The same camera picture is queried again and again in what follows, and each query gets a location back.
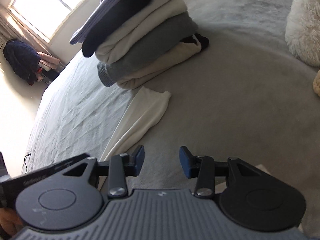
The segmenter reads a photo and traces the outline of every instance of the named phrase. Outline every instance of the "curtain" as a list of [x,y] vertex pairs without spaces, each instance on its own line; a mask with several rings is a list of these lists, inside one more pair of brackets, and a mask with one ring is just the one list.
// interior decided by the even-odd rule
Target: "curtain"
[[[26,29],[7,8],[0,4],[0,48],[2,48],[7,41],[14,38],[27,43],[37,52],[43,52],[56,57],[50,52],[50,49],[45,43]],[[60,73],[64,68],[65,64],[61,62],[56,70]]]

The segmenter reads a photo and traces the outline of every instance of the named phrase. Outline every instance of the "stuffed animal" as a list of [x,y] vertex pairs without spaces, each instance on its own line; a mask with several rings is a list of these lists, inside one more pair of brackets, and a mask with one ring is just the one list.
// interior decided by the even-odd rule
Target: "stuffed animal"
[[[293,0],[285,40],[294,56],[312,67],[320,67],[320,0]],[[320,73],[313,89],[320,96]]]

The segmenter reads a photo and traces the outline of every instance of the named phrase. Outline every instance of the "bed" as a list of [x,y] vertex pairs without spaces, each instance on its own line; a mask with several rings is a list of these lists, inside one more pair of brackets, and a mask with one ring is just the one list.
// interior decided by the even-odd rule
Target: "bed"
[[[138,142],[141,174],[130,187],[193,188],[179,147],[217,161],[237,156],[263,164],[307,200],[308,236],[320,236],[320,99],[317,70],[284,41],[292,0],[185,0],[207,50],[144,86],[172,97],[160,122]],[[100,157],[135,90],[104,87],[95,56],[79,52],[45,91],[27,153],[28,171],[83,152]]]

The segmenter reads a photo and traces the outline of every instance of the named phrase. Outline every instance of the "silver screw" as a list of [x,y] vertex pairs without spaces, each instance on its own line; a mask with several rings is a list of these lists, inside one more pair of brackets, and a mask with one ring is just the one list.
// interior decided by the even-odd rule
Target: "silver screw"
[[207,197],[210,196],[212,194],[212,190],[206,187],[202,187],[200,189],[197,190],[197,195],[201,196],[201,197]]
[[125,193],[125,189],[123,187],[114,187],[109,190],[109,193],[113,196],[121,196]]

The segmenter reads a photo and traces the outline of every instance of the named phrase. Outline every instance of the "sunlight on floor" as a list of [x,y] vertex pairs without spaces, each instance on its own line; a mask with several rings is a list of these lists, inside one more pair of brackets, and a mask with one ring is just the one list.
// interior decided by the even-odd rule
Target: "sunlight on floor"
[[21,174],[36,111],[47,85],[29,86],[14,74],[0,53],[0,151],[14,177]]

